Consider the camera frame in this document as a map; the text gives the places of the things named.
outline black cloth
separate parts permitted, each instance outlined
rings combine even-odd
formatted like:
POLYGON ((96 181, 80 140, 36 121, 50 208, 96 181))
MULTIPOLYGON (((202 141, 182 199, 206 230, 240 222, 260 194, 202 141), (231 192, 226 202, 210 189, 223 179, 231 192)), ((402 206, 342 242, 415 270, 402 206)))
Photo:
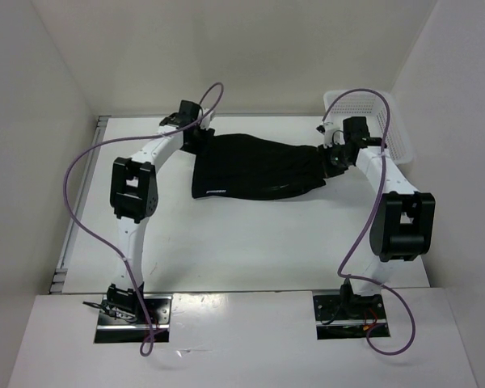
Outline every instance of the black cloth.
POLYGON ((221 135, 211 138, 196 156, 192 197, 278 200, 320 188, 324 177, 316 147, 221 135))

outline white backdrop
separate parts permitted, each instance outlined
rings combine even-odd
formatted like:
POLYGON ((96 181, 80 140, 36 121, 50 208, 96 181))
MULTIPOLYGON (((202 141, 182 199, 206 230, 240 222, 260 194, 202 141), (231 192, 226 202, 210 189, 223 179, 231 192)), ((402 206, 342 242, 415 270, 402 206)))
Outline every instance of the white backdrop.
POLYGON ((389 91, 435 0, 33 0, 96 114, 168 113, 211 83, 221 112, 320 113, 389 91))
MULTIPOLYGON (((0 1, 0 388, 68 226, 62 176, 95 128, 30 2, 0 1)), ((79 169, 71 179, 75 196, 79 169)))
POLYGON ((485 0, 439 1, 393 94, 419 156, 408 178, 436 197, 424 262, 485 386, 485 0))

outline white basket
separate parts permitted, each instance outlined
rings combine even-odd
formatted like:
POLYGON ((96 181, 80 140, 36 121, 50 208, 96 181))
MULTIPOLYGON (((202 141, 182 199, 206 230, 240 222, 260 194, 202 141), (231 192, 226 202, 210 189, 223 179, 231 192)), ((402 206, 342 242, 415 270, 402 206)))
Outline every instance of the white basket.
MULTIPOLYGON (((328 91, 323 96, 325 108, 345 91, 328 91)), ((414 152, 411 147, 410 140, 406 133, 403 120, 399 114, 397 103, 390 95, 384 91, 380 91, 390 105, 390 128, 386 136, 386 145, 390 151, 390 156, 395 164, 405 164, 413 160, 414 152)), ((369 126, 370 135, 374 137, 382 137, 386 125, 386 108, 384 103, 372 93, 365 91, 358 91, 345 95, 336 105, 331 109, 329 117, 326 122, 332 122, 343 129, 343 120, 351 116, 366 116, 367 125, 369 126)))

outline wire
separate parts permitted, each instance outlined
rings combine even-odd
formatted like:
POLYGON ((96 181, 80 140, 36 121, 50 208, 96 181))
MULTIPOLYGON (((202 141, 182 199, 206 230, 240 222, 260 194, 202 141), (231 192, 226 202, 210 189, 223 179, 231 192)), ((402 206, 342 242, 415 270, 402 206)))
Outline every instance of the wire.
POLYGON ((375 285, 378 285, 382 287, 383 289, 386 289, 390 291, 392 294, 394 294, 403 304, 404 308, 406 309, 407 314, 410 317, 410 322, 411 322, 411 336, 410 339, 408 340, 407 344, 404 345, 404 347, 400 348, 399 350, 396 350, 394 352, 385 352, 384 350, 381 350, 377 348, 374 344, 372 344, 372 341, 370 340, 370 334, 372 333, 373 330, 377 329, 378 327, 384 326, 385 323, 380 323, 374 327, 371 327, 370 329, 367 330, 366 332, 366 340, 369 344, 369 346, 375 350, 376 352, 383 354, 385 356, 397 356, 398 354, 401 354, 405 352, 406 350, 409 349, 409 347, 413 344, 413 341, 415 340, 415 333, 416 333, 416 324, 415 324, 415 318, 413 317, 413 313, 410 310, 410 306, 407 305, 406 301, 404 300, 401 295, 392 289, 391 287, 388 287, 387 285, 384 285, 380 281, 377 281, 375 279, 371 279, 369 277, 364 277, 364 276, 357 276, 357 275, 352 275, 350 273, 343 273, 343 270, 345 266, 347 265, 348 261, 356 251, 357 247, 363 240, 363 237, 365 236, 367 230, 369 227, 372 225, 373 219, 375 218, 375 215, 377 214, 377 210, 379 209, 379 205, 381 203, 381 198, 382 198, 382 192, 385 187, 385 180, 386 180, 386 156, 385 156, 385 148, 386 148, 386 136, 388 135, 388 130, 390 129, 390 119, 391 119, 391 112, 390 112, 390 105, 388 104, 388 101, 386 101, 385 97, 379 93, 378 91, 372 90, 372 89, 366 89, 366 88, 359 88, 359 89, 351 89, 350 91, 345 91, 341 95, 335 98, 334 101, 332 101, 332 104, 327 108, 325 111, 325 115, 323 115, 322 122, 325 122, 325 119, 329 116, 329 113, 331 112, 331 109, 336 105, 338 101, 340 101, 345 95, 350 95, 351 93, 357 93, 357 92, 366 92, 366 93, 371 93, 373 95, 376 95, 384 104, 386 108, 386 124, 385 124, 385 129, 382 134, 382 139, 381 139, 381 159, 382 159, 382 172, 381 172, 381 180, 379 182, 379 189, 377 190, 377 195, 375 198, 375 201, 373 202, 373 207, 372 210, 370 211, 370 215, 368 219, 366 220, 365 225, 363 226, 362 231, 359 233, 359 235, 356 238, 356 241, 352 244, 350 249, 348 250, 348 253, 344 257, 343 261, 339 265, 338 268, 338 276, 342 277, 344 279, 353 279, 353 280, 363 280, 363 281, 368 281, 369 283, 373 283, 375 285))
POLYGON ((342 305, 343 305, 343 302, 341 302, 338 305, 338 308, 336 309, 336 312, 334 313, 334 315, 332 315, 332 318, 330 320, 328 320, 327 322, 322 322, 322 325, 323 326, 330 325, 331 323, 333 323, 336 320, 336 317, 338 316, 338 313, 340 312, 342 305))
POLYGON ((370 311, 370 313, 372 313, 372 316, 373 316, 373 322, 372 322, 372 324, 371 324, 371 325, 367 325, 368 316, 367 316, 367 314, 366 314, 366 310, 365 310, 365 312, 364 312, 364 316, 365 316, 365 322, 363 323, 363 330, 369 330, 369 329, 371 329, 372 327, 374 327, 375 325, 377 325, 377 321, 378 321, 377 314, 375 314, 375 311, 373 311, 371 307, 369 308, 369 311, 370 311))
POLYGON ((137 317, 128 316, 127 314, 122 314, 120 311, 114 310, 105 304, 100 305, 99 303, 87 302, 87 301, 84 301, 82 304, 85 306, 89 306, 94 309, 97 309, 101 311, 103 314, 107 315, 108 317, 111 317, 114 319, 121 319, 127 323, 135 323, 137 321, 137 317))
MULTIPOLYGON (((182 128, 178 128, 174 131, 170 131, 170 132, 167 132, 165 133, 165 137, 169 137, 169 136, 174 136, 176 135, 177 133, 180 133, 180 132, 183 132, 184 130, 186 129, 190 129, 198 124, 201 123, 201 121, 206 117, 208 116, 216 107, 217 105, 219 104, 219 102, 221 101, 221 98, 223 96, 223 93, 225 92, 225 87, 224 85, 221 83, 221 82, 216 82, 214 83, 204 94, 203 94, 203 97, 201 97, 201 100, 200 100, 200 104, 205 100, 205 98, 207 97, 207 95, 209 95, 210 91, 216 87, 216 86, 219 86, 220 87, 220 90, 219 90, 219 95, 217 96, 217 99, 216 101, 214 102, 213 106, 204 114, 204 115, 201 115, 200 117, 198 117, 197 120, 193 121, 191 124, 188 124, 188 125, 185 125, 184 127, 182 128)), ((118 256, 122 259, 122 261, 124 262, 124 265, 126 266, 126 271, 128 272, 129 274, 129 278, 131 280, 131 282, 133 283, 133 288, 135 290, 135 293, 137 295, 137 298, 138 298, 138 301, 140 302, 140 305, 141 305, 141 308, 142 308, 142 312, 144 313, 144 317, 145 317, 145 321, 149 327, 149 332, 150 334, 144 338, 144 340, 142 341, 141 345, 140 345, 140 354, 144 357, 147 357, 149 354, 151 354, 151 352, 153 351, 153 346, 154 346, 154 336, 155 336, 155 331, 153 329, 153 323, 151 322, 151 318, 150 318, 150 315, 149 315, 149 311, 147 310, 147 307, 146 307, 146 304, 144 303, 144 297, 141 295, 141 292, 140 290, 138 289, 137 287, 137 282, 135 281, 135 276, 133 275, 133 271, 131 270, 131 267, 129 266, 129 262, 126 258, 126 256, 124 255, 124 253, 115 246, 115 244, 113 244, 112 242, 109 242, 107 239, 99 236, 96 232, 94 232, 93 230, 90 230, 89 228, 87 228, 86 226, 84 226, 81 221, 79 221, 78 217, 75 215, 74 211, 72 210, 72 206, 70 205, 70 200, 69 200, 69 197, 68 197, 68 180, 69 180, 69 177, 70 177, 70 173, 72 172, 72 170, 74 169, 75 165, 79 162, 79 160, 81 160, 81 158, 83 158, 85 155, 87 155, 88 153, 90 153, 92 150, 95 150, 96 148, 99 148, 99 147, 102 147, 102 146, 105 146, 107 144, 112 144, 112 143, 119 143, 121 141, 131 141, 131 140, 154 140, 154 139, 159 139, 159 138, 162 138, 164 137, 161 133, 159 134, 155 134, 155 135, 148 135, 148 136, 133 136, 133 137, 118 137, 116 139, 111 139, 111 140, 106 140, 106 141, 101 141, 100 143, 97 143, 93 146, 91 146, 90 148, 87 148, 86 150, 84 150, 83 152, 81 152, 69 165, 68 169, 66 170, 66 173, 65 173, 65 178, 63 179, 63 200, 65 202, 65 207, 66 209, 68 210, 68 212, 70 213, 70 218, 72 218, 72 220, 82 229, 84 230, 85 232, 87 232, 91 237, 93 238, 96 238, 97 240, 99 240, 100 242, 102 242, 103 244, 105 244, 106 246, 110 247, 111 249, 113 249, 115 251, 115 253, 118 254, 118 256), (146 344, 149 344, 149 349, 146 351, 144 351, 144 347, 146 344)))
POLYGON ((332 144, 334 144, 334 135, 336 135, 338 132, 343 133, 343 131, 342 131, 341 129, 337 129, 336 131, 334 131, 334 132, 332 133, 332 139, 331 139, 331 143, 332 143, 332 144))

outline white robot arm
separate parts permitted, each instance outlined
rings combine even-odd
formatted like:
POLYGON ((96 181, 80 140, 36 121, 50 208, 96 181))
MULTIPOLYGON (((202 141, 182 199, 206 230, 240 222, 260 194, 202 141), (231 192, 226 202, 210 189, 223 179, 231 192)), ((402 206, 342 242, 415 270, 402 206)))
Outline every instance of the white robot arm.
MULTIPOLYGON (((339 131, 343 139, 340 137, 339 144, 332 142, 336 131, 330 124, 320 130, 326 135, 326 144, 318 149, 324 155, 327 176, 341 175, 350 166, 355 166, 377 192, 382 175, 382 139, 370 136, 365 117, 344 120, 344 129, 339 131)), ((419 192, 397 168, 389 150, 385 149, 384 153, 386 181, 369 233, 373 254, 365 263, 365 270, 356 274, 382 284, 397 268, 429 250, 435 211, 433 195, 419 192)), ((379 285, 368 281, 350 280, 350 284, 353 293, 360 297, 372 297, 381 290, 379 285)))
MULTIPOLYGON (((118 223, 118 247, 124 253, 133 271, 136 286, 143 293, 144 280, 141 270, 144 236, 150 217, 158 204, 156 176, 166 160, 177 150, 192 154, 200 152, 213 135, 209 129, 214 112, 196 126, 166 137, 165 133, 191 124, 200 117, 200 105, 182 101, 179 111, 165 118, 157 131, 163 137, 149 141, 130 158, 117 158, 113 163, 110 204, 118 223)), ((107 301, 130 314, 140 314, 140 306, 124 262, 119 261, 115 277, 108 288, 107 301)))

